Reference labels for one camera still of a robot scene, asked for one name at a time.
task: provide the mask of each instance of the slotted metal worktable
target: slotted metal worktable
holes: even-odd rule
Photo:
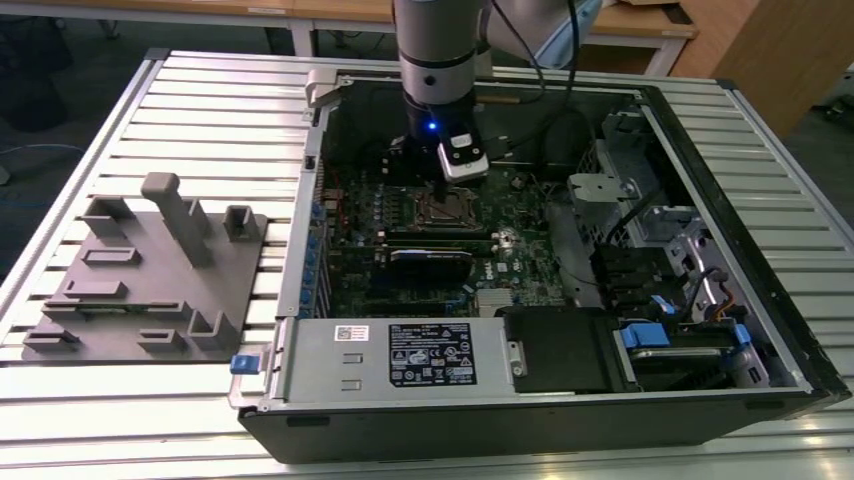
[[[754,425],[699,447],[287,466],[267,456],[237,423],[225,365],[14,365],[42,300],[88,234],[76,220],[86,197],[129,195],[135,209],[153,209],[139,197],[149,171],[179,174],[180,193],[200,197],[207,212],[248,202],[271,218],[243,348],[271,340],[308,128],[303,86],[305,73],[321,65],[395,68],[192,52],[143,63],[0,290],[0,361],[9,362],[0,368],[0,477],[850,478],[854,400],[800,419]],[[496,74],[530,76],[516,69]],[[854,235],[740,94],[706,80],[580,78],[652,84],[663,91],[854,388]],[[247,377],[239,390],[251,396],[261,387],[260,376]]]

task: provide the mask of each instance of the green circuit board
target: green circuit board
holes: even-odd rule
[[[477,290],[497,288],[517,305],[566,304],[546,221],[548,185],[493,169],[479,185],[451,188],[439,201],[428,187],[364,180],[325,194],[333,317],[476,316]],[[468,278],[451,286],[377,282],[383,256],[400,250],[469,253]]]

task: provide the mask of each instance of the power supply label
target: power supply label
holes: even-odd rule
[[[476,385],[469,324],[388,325],[388,363],[395,387]]]

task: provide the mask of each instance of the blue latch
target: blue latch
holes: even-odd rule
[[[261,357],[257,355],[235,355],[231,357],[232,375],[257,375],[261,370]]]
[[[670,346],[670,339],[660,323],[632,323],[619,333],[626,348]]]
[[[652,295],[652,301],[658,303],[667,315],[672,315],[674,313],[676,313],[676,307],[674,307],[670,302],[664,300],[664,297],[662,297],[660,295]]]
[[[740,324],[735,325],[735,340],[738,340],[739,345],[750,345],[752,341],[747,327]]]

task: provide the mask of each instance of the barcode sticker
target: barcode sticker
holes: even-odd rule
[[[369,333],[367,325],[335,325],[336,342],[367,342]]]
[[[268,15],[284,15],[284,13],[285,13],[284,8],[255,8],[255,7],[249,7],[249,8],[247,8],[247,10],[249,11],[249,13],[265,13]]]

